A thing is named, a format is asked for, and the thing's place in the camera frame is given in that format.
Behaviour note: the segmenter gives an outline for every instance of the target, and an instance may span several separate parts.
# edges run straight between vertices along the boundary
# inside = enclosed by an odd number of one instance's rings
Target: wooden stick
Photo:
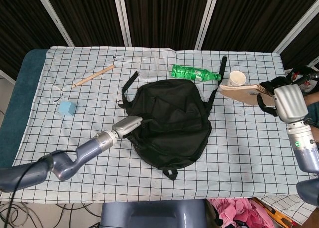
[[[87,82],[87,81],[90,81],[90,80],[92,80],[93,78],[95,78],[95,77],[101,75],[102,73],[105,73],[105,72],[107,72],[107,71],[112,70],[113,68],[114,68],[114,65],[109,66],[109,67],[107,67],[107,68],[104,68],[103,70],[101,70],[101,71],[99,71],[99,72],[97,72],[97,73],[94,73],[93,75],[91,75],[91,76],[89,76],[89,77],[83,79],[82,81],[79,81],[79,82],[73,84],[73,85],[72,85],[72,88],[77,87],[77,86],[80,86],[80,85],[82,85],[83,83],[85,83],[85,82]]]

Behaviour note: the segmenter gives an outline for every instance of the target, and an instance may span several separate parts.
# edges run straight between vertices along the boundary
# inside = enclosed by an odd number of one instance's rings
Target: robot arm
[[[257,100],[264,112],[279,116],[287,124],[287,135],[300,170],[319,175],[319,152],[310,126],[304,121],[308,111],[297,85],[306,79],[301,78],[292,84],[284,78],[276,78],[261,84],[273,93],[276,109],[266,107],[260,95]],[[296,186],[305,202],[319,206],[319,178],[298,182]]]
[[[126,117],[114,124],[111,131],[107,130],[96,134],[90,141],[75,150],[75,161],[72,161],[62,150],[58,150],[45,155],[35,163],[0,169],[0,190],[13,192],[27,169],[29,170],[20,181],[18,190],[42,183],[49,171],[52,171],[60,180],[67,180],[85,163],[112,147],[118,139],[137,128],[141,121],[141,117]]]

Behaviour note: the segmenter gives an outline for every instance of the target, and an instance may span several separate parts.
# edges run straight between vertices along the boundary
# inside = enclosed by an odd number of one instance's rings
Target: floor
[[[6,113],[7,107],[9,105],[11,95],[13,92],[14,85],[7,81],[5,78],[0,76],[0,126],[2,125],[4,114]],[[32,216],[36,227],[40,228],[41,223],[37,219],[36,215],[41,220],[44,228],[53,228],[62,212],[62,208],[58,207],[55,204],[26,204],[30,209],[29,213]],[[67,204],[66,208],[71,208],[72,204]],[[70,214],[69,210],[64,210],[60,223],[56,226],[56,228],[64,228],[64,227],[75,227],[75,228],[87,228],[94,223],[100,221],[99,217],[91,215],[86,209],[83,208],[82,204],[74,204],[73,208],[79,208],[77,210],[72,211],[72,215]],[[0,210],[2,211],[5,209],[5,205],[0,205]],[[87,209],[96,215],[101,214],[102,204],[91,204],[87,206]],[[24,222],[25,213],[19,213],[18,219],[15,221],[16,225]],[[0,220],[0,227],[3,227],[3,221]],[[35,225],[33,224],[30,218],[27,219],[26,223],[24,224],[25,228],[34,228]]]

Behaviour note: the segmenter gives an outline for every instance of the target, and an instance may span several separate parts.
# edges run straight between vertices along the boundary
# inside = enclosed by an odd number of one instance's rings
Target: green plastic bottle
[[[209,80],[221,80],[220,74],[215,74],[213,72],[209,72],[206,69],[199,69],[196,67],[184,67],[179,65],[173,66],[173,71],[171,73],[172,77],[176,78],[185,78],[188,80],[205,82]]]

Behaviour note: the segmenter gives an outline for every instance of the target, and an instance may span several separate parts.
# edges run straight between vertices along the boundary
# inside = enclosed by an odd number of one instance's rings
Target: pink cloth
[[[234,220],[246,222],[250,228],[274,228],[274,223],[259,204],[247,198],[242,199],[208,199],[217,209],[219,218],[224,220],[222,227],[233,224]]]

